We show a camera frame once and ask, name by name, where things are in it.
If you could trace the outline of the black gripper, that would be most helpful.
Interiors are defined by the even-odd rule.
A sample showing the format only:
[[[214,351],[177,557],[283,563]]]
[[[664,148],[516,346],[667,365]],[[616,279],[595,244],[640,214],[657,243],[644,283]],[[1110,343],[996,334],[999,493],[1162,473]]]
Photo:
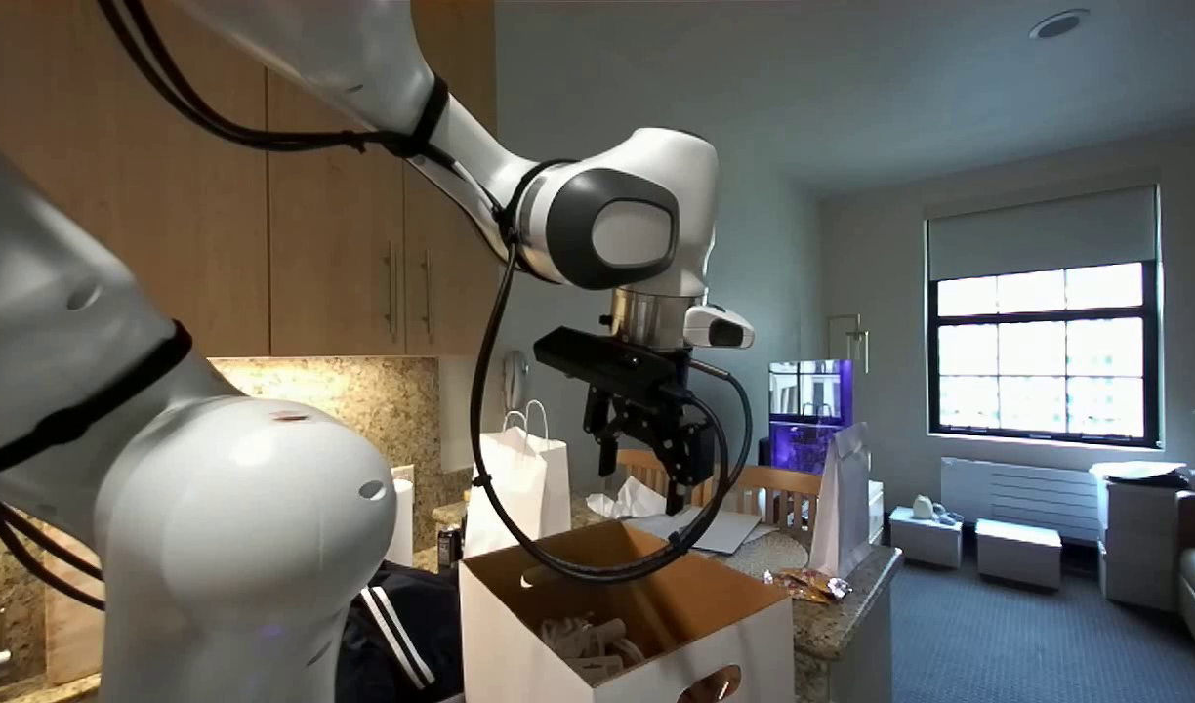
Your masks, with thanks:
[[[673,436],[685,430],[685,365],[676,355],[577,326],[554,326],[534,343],[534,358],[586,385],[582,430],[598,436],[598,476],[616,467],[616,433]],[[710,476],[706,436],[685,436],[667,450],[667,510],[692,502]]]

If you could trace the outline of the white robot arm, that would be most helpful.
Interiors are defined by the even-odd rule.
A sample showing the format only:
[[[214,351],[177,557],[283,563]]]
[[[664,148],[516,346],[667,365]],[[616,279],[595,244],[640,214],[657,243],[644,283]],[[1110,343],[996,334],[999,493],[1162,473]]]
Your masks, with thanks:
[[[177,0],[420,169],[512,268],[610,290],[586,355],[681,372],[706,324],[719,152],[637,130],[509,152],[425,61],[409,0]],[[249,398],[0,157],[0,501],[94,546],[101,703],[338,703],[348,606],[394,532],[388,462],[332,412]]]

